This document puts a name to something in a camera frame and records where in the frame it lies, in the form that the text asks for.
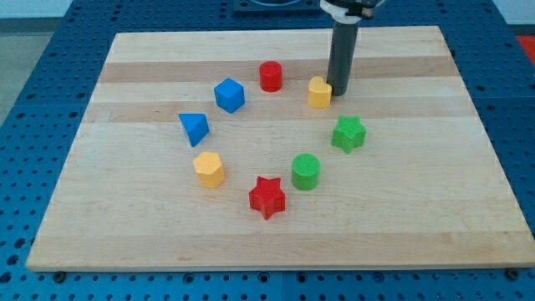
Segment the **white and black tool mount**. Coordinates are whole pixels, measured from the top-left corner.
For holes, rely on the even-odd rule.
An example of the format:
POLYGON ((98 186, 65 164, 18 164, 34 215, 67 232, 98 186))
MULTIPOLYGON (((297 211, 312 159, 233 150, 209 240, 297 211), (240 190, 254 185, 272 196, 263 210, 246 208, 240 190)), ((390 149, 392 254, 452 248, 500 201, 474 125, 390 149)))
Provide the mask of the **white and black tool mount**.
POLYGON ((320 8, 337 23, 356 24, 371 19, 385 0, 320 0, 320 8))

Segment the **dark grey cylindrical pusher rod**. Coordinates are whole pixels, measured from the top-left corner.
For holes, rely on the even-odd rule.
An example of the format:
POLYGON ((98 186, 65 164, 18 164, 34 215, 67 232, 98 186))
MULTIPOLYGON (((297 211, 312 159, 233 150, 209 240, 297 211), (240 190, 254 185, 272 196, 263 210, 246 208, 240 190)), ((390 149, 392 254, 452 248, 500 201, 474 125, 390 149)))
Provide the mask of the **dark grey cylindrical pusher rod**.
POLYGON ((344 95, 347 91, 358 31, 359 23, 334 23, 327 73, 333 96, 344 95))

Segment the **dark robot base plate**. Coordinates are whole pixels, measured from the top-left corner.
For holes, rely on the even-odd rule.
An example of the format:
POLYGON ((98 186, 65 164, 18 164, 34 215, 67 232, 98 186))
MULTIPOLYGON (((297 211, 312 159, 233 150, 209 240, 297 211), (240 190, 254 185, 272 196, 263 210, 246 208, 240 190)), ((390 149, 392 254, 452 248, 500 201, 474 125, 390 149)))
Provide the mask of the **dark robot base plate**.
POLYGON ((254 13, 318 13, 319 0, 231 0, 235 15, 254 13))

